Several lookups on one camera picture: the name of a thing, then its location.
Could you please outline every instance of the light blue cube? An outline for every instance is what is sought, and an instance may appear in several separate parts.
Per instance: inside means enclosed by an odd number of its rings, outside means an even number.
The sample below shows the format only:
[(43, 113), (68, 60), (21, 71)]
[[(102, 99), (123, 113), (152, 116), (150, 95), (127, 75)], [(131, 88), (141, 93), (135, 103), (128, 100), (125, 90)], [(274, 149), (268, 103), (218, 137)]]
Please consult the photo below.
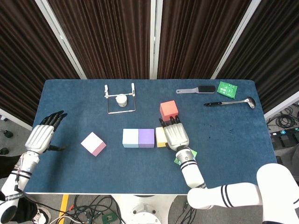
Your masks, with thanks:
[(138, 148), (138, 129), (123, 129), (122, 144), (125, 148)]

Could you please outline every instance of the pink cube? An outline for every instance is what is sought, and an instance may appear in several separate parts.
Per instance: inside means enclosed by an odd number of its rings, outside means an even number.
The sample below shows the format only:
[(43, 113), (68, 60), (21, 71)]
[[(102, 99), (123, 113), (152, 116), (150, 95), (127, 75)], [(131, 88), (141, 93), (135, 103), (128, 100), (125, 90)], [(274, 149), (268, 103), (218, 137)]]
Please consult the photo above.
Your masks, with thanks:
[(170, 120), (170, 117), (175, 118), (178, 115), (178, 108), (174, 100), (160, 104), (160, 113), (163, 121)]
[(106, 144), (95, 133), (91, 132), (81, 145), (86, 148), (91, 154), (97, 156), (105, 147)]

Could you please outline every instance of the blue tablecloth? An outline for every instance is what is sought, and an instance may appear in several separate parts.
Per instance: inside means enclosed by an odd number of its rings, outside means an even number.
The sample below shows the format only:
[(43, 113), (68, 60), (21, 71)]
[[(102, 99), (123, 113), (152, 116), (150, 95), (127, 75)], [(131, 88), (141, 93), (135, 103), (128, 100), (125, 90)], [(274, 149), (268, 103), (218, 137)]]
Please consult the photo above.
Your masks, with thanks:
[[(247, 104), (204, 107), (204, 103), (230, 101), (219, 93), (176, 94), (176, 89), (214, 85), (220, 80), (48, 80), (45, 82), (34, 126), (56, 111), (67, 117), (54, 134), (52, 145), (67, 146), (62, 152), (40, 156), (26, 192), (94, 194), (186, 194), (189, 190), (175, 152), (166, 148), (124, 148), (123, 128), (160, 126), (161, 102), (175, 100), (179, 117), (198, 152), (197, 161), (208, 188), (224, 184), (256, 184), (256, 172), (276, 162), (262, 107), (253, 81), (224, 80), (238, 86), (235, 100), (251, 96)], [(135, 83), (136, 111), (107, 114), (104, 85), (109, 94), (131, 92)], [(111, 110), (120, 109), (114, 98)], [(128, 106), (134, 107), (132, 98)], [(94, 132), (107, 147), (94, 157), (81, 146)]]

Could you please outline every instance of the green sticker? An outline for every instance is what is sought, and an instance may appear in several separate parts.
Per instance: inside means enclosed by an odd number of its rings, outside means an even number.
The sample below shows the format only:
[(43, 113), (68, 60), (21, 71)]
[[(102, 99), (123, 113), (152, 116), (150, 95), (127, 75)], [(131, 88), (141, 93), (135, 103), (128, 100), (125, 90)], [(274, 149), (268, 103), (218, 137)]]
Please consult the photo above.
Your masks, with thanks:
[(237, 88), (238, 88), (238, 86), (236, 86), (236, 85), (232, 85), (232, 84), (225, 83), (225, 82), (220, 82), (217, 92), (224, 96), (234, 99), (235, 93), (237, 92)]
[[(197, 155), (197, 152), (196, 151), (194, 151), (194, 150), (192, 150), (191, 149), (191, 152), (192, 152), (192, 154), (193, 154), (193, 156), (194, 156), (194, 158), (196, 157), (196, 155)], [(174, 163), (176, 163), (176, 164), (178, 164), (178, 165), (181, 165), (180, 164), (180, 161), (178, 161), (178, 159), (176, 158), (174, 161), (173, 161)]]

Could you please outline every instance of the brown curtain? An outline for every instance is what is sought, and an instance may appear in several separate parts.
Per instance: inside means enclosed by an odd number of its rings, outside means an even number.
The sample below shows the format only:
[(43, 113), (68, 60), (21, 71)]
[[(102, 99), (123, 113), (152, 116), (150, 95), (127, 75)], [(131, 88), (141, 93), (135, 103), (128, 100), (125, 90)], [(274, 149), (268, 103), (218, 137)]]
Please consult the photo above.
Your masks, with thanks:
[(299, 91), (299, 1), (263, 0), (217, 78), (251, 79), (264, 113)]
[(88, 78), (149, 78), (150, 0), (49, 0)]
[(250, 0), (164, 0), (158, 78), (210, 78)]
[(0, 108), (33, 124), (46, 79), (78, 78), (34, 1), (0, 1)]

